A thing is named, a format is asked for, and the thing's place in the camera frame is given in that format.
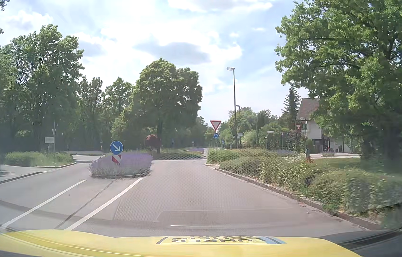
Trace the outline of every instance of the sky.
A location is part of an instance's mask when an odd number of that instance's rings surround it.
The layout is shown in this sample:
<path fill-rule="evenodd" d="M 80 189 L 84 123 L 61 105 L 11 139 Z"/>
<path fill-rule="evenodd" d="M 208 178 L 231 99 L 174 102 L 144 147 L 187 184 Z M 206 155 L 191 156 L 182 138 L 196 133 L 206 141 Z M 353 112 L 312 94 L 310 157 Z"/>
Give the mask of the sky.
<path fill-rule="evenodd" d="M 199 73 L 203 100 L 198 115 L 226 120 L 236 104 L 280 115 L 289 85 L 275 70 L 275 27 L 290 15 L 287 0 L 10 0 L 0 11 L 0 44 L 58 25 L 64 35 L 79 38 L 84 49 L 82 72 L 103 86 L 117 77 L 135 84 L 139 73 L 163 57 L 178 68 Z M 301 97 L 307 90 L 301 89 Z"/>

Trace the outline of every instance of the red triangle sign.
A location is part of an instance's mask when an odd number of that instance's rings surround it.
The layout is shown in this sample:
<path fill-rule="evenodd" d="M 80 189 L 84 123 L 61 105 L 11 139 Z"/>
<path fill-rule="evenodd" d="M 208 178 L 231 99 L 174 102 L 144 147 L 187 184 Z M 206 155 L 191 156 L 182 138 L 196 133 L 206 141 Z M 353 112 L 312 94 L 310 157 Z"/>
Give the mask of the red triangle sign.
<path fill-rule="evenodd" d="M 211 124 L 215 132 L 217 132 L 218 126 L 221 124 L 221 120 L 211 120 Z"/>

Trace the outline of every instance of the hood sign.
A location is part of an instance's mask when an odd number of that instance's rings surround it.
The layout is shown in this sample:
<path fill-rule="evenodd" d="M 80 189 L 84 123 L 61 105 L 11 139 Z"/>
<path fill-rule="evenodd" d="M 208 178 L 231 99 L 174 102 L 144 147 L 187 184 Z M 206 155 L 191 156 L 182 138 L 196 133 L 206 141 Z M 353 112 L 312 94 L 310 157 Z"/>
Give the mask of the hood sign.
<path fill-rule="evenodd" d="M 157 245 L 281 245 L 285 242 L 276 237 L 250 236 L 189 236 L 163 237 Z"/>

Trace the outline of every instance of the blue round sign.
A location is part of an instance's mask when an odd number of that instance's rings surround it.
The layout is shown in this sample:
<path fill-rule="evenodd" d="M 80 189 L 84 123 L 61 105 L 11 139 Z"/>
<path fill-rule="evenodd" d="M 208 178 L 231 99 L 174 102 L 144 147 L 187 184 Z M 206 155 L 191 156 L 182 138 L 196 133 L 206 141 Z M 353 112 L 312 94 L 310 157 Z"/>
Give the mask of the blue round sign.
<path fill-rule="evenodd" d="M 121 143 L 120 141 L 114 141 L 109 146 L 109 149 L 111 150 L 112 154 L 118 155 L 123 151 L 123 143 Z"/>

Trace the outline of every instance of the red and white striped marker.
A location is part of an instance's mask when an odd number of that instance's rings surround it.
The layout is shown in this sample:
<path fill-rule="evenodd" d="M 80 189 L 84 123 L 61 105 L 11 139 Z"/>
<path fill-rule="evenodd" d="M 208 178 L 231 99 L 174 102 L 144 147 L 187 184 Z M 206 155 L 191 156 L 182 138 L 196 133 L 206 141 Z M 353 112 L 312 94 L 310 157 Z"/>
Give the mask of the red and white striped marker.
<path fill-rule="evenodd" d="M 122 160 L 122 155 L 112 155 L 113 156 L 113 163 L 116 165 L 120 165 L 120 161 Z"/>

